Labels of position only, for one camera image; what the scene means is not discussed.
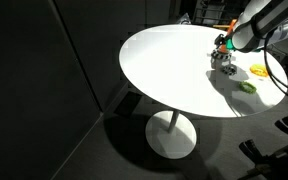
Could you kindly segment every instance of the table pedestal base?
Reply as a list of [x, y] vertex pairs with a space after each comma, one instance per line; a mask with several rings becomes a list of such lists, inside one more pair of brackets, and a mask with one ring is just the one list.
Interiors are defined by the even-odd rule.
[[169, 159], [187, 156], [195, 147], [196, 132], [193, 124], [179, 114], [172, 132], [168, 132], [173, 111], [162, 111], [154, 114], [145, 129], [146, 139], [152, 149]]

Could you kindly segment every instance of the white round table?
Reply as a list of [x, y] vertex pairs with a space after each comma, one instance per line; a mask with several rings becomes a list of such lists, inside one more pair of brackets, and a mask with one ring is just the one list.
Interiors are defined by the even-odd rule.
[[[284, 94], [269, 77], [250, 72], [253, 64], [263, 64], [263, 52], [233, 52], [237, 74], [228, 76], [211, 68], [214, 40], [226, 32], [193, 25], [165, 25], [143, 30], [130, 37], [120, 50], [120, 66], [140, 91], [174, 108], [151, 117], [146, 138], [163, 157], [177, 159], [188, 155], [196, 144], [192, 123], [180, 111], [210, 117], [241, 117], [268, 110]], [[280, 64], [268, 54], [272, 72], [285, 84]], [[238, 88], [238, 82], [256, 86], [255, 94]]]

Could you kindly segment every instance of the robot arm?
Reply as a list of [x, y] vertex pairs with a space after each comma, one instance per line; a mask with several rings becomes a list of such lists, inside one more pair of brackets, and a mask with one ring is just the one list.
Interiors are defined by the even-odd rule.
[[268, 44], [288, 38], [288, 0], [252, 0], [226, 39], [234, 49], [247, 53], [263, 47], [273, 30]]

